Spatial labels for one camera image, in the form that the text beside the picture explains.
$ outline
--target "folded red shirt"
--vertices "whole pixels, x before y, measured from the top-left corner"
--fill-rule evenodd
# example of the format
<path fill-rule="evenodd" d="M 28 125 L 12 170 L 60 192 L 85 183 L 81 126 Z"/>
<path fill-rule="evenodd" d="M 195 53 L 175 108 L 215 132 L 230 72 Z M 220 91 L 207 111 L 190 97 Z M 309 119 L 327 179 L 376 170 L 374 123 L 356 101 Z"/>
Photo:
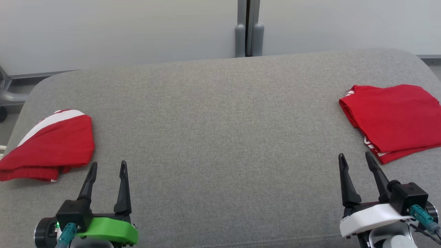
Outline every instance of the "folded red shirt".
<path fill-rule="evenodd" d="M 441 105 L 422 87 L 354 85 L 340 106 L 382 164 L 441 147 Z"/>
<path fill-rule="evenodd" d="M 56 181 L 60 172 L 87 165 L 94 148 L 92 118 L 78 110 L 59 110 L 42 119 L 0 160 L 0 181 Z"/>

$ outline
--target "gray floor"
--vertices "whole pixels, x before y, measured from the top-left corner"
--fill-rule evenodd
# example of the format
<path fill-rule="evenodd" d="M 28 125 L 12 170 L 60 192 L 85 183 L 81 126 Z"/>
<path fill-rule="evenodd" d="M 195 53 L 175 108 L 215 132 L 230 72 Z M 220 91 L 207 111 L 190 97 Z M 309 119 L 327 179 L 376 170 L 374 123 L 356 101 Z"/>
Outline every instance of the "gray floor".
<path fill-rule="evenodd" d="M 441 60 L 423 60 L 427 66 L 433 71 L 433 73 L 441 81 Z M 16 79 L 13 81 L 10 92 L 14 93 L 29 93 L 33 87 L 44 78 L 36 79 Z M 0 145 L 6 146 L 9 137 L 11 136 L 12 130 L 14 129 L 15 123 L 19 117 L 20 107 L 15 107 L 8 114 L 6 120 L 0 123 Z"/>

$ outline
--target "gray fabric surface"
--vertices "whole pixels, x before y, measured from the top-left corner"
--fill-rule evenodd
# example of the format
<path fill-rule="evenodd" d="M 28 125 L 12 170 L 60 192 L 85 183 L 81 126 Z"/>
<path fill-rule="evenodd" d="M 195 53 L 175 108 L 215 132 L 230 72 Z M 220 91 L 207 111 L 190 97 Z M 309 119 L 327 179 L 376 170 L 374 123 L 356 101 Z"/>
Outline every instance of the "gray fabric surface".
<path fill-rule="evenodd" d="M 90 115 L 99 164 L 92 210 L 112 211 L 126 160 L 138 247 L 358 247 L 339 235 L 338 154 L 364 202 L 378 192 L 363 137 L 338 99 L 354 84 L 402 83 L 441 99 L 441 83 L 421 60 L 390 49 L 73 71 L 35 87 L 8 149 L 58 109 Z M 440 208 L 440 152 L 382 168 L 420 185 Z M 87 170 L 55 183 L 0 183 L 2 246 L 32 247 L 35 225 L 78 195 Z"/>

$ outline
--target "white stripe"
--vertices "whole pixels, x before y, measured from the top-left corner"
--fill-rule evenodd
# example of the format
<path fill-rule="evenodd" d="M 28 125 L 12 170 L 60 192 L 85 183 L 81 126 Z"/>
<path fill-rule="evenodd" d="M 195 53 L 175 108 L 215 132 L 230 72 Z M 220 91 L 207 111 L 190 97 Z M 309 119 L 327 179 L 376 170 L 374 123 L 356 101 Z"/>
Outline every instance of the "white stripe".
<path fill-rule="evenodd" d="M 35 125 L 35 127 L 33 127 L 26 134 L 26 136 L 22 139 L 22 141 L 20 141 L 20 144 L 18 145 L 18 147 L 21 146 L 23 143 L 25 143 L 29 138 L 34 136 L 41 129 L 43 129 L 49 125 L 52 125 L 54 123 L 57 123 L 59 121 L 71 119 L 71 118 L 74 118 L 74 117 L 77 117 L 80 115 L 84 115 L 84 114 L 78 110 L 68 110 L 68 111 L 64 111 L 61 113 L 55 113 L 55 114 L 49 116 L 48 118 L 40 121 L 37 125 Z"/>
<path fill-rule="evenodd" d="M 369 144 L 370 144 L 370 141 L 367 140 L 367 137 L 366 137 L 366 136 L 364 137 L 364 143 L 365 143 L 366 145 L 369 145 Z"/>
<path fill-rule="evenodd" d="M 352 95 L 352 94 L 354 94 L 355 92 L 353 91 L 353 90 L 350 90 L 350 91 L 348 91 L 348 93 L 346 93 L 346 96 L 348 96 L 348 95 Z"/>

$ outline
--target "cable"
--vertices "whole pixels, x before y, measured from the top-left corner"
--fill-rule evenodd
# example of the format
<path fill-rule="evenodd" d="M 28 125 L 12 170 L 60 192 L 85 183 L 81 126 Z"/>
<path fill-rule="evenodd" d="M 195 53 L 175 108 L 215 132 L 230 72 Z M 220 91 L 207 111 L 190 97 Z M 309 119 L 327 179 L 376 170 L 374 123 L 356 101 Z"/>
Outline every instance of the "cable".
<path fill-rule="evenodd" d="M 68 223 L 61 233 L 61 236 L 57 240 L 57 245 L 55 248 L 68 248 L 75 238 L 75 234 L 77 233 L 77 225 L 70 222 Z"/>
<path fill-rule="evenodd" d="M 427 229 L 430 235 L 434 235 L 437 230 L 441 229 L 438 223 L 434 222 L 434 218 L 419 205 L 412 205 L 410 214 Z"/>
<path fill-rule="evenodd" d="M 431 238 L 433 241 L 435 241 L 437 244 L 441 245 L 441 241 L 437 240 L 435 237 L 433 237 L 432 235 L 426 233 L 425 231 L 423 231 L 421 228 L 415 226 L 414 224 L 410 224 L 410 227 L 414 228 L 417 232 L 422 233 L 424 236 Z"/>

